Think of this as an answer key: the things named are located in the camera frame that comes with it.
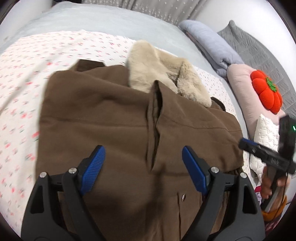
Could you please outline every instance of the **bed sheet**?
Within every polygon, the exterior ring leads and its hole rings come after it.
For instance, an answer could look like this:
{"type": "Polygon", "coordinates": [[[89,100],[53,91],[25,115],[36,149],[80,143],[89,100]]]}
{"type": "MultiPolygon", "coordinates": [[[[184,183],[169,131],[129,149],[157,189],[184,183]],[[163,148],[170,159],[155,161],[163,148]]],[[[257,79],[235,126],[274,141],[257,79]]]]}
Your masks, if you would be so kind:
{"type": "MultiPolygon", "coordinates": [[[[193,65],[219,77],[194,43],[176,26],[139,12],[95,4],[75,4],[67,1],[56,4],[50,11],[21,28],[0,47],[0,53],[20,37],[81,29],[146,40],[178,57],[187,58],[193,65]]],[[[248,138],[239,104],[228,83],[224,79],[221,82],[235,107],[243,136],[248,138]]]]}
{"type": "MultiPolygon", "coordinates": [[[[63,31],[20,38],[0,57],[0,212],[20,234],[34,185],[38,120],[50,75],[78,59],[125,64],[134,40],[99,32],[63,31]]],[[[195,67],[211,96],[236,116],[221,80],[195,67]]],[[[244,170],[250,175],[245,155],[244,170]]]]}

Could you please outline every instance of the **white wall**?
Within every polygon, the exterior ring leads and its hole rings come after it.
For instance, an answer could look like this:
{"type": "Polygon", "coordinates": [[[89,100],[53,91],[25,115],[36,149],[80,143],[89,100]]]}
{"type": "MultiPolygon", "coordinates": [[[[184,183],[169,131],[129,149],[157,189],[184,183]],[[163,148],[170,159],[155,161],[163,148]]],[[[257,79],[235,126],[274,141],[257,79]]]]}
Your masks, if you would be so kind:
{"type": "Polygon", "coordinates": [[[0,25],[0,46],[18,29],[49,10],[51,6],[52,0],[20,0],[16,3],[0,25]]]}
{"type": "Polygon", "coordinates": [[[296,89],[296,44],[280,16],[266,0],[207,0],[196,20],[215,32],[234,20],[237,26],[272,52],[296,89]]]}

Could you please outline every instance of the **brown coat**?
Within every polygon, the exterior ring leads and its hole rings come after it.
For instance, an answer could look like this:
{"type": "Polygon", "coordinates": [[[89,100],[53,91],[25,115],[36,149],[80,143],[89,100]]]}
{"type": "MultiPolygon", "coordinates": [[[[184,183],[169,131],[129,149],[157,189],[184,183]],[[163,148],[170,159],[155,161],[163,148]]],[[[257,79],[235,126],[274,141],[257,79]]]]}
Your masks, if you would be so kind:
{"type": "MultiPolygon", "coordinates": [[[[201,205],[181,159],[183,146],[210,166],[235,170],[243,164],[240,126],[233,115],[205,108],[161,82],[149,94],[129,88],[123,66],[96,66],[81,61],[50,78],[36,173],[63,173],[103,145],[106,160],[84,200],[106,239],[180,240],[201,205]]],[[[225,203],[213,231],[224,212],[225,203]]]]}

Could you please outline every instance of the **light blue blanket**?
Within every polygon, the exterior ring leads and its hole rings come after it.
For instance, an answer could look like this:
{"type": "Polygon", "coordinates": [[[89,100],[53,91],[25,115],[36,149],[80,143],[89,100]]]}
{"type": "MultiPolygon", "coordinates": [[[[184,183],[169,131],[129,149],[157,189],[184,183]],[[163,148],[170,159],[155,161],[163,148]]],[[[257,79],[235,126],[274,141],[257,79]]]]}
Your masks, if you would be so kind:
{"type": "MultiPolygon", "coordinates": [[[[217,76],[210,63],[182,31],[158,18],[122,8],[96,4],[60,2],[22,27],[0,46],[0,54],[21,37],[56,31],[97,31],[130,39],[144,39],[160,49],[188,59],[193,65],[217,76]]],[[[221,80],[235,107],[245,138],[246,124],[239,104],[228,83],[221,80]]]]}
{"type": "Polygon", "coordinates": [[[218,75],[226,77],[226,69],[229,65],[244,63],[223,38],[203,23],[184,20],[179,24],[179,28],[191,35],[191,40],[203,52],[218,75]]]}

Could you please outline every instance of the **blue gripper pad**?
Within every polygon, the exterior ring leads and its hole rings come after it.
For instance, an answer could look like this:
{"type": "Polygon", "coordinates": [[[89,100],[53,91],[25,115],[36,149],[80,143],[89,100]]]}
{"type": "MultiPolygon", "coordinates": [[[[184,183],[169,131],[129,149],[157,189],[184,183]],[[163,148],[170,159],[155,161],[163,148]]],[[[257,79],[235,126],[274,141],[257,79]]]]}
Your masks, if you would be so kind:
{"type": "Polygon", "coordinates": [[[83,196],[89,192],[103,166],[106,151],[103,146],[97,146],[90,157],[85,158],[78,166],[78,181],[80,183],[80,194],[83,196]]]}
{"type": "Polygon", "coordinates": [[[182,159],[198,192],[203,195],[208,193],[210,183],[209,166],[204,159],[199,158],[190,146],[184,146],[182,159]]]}

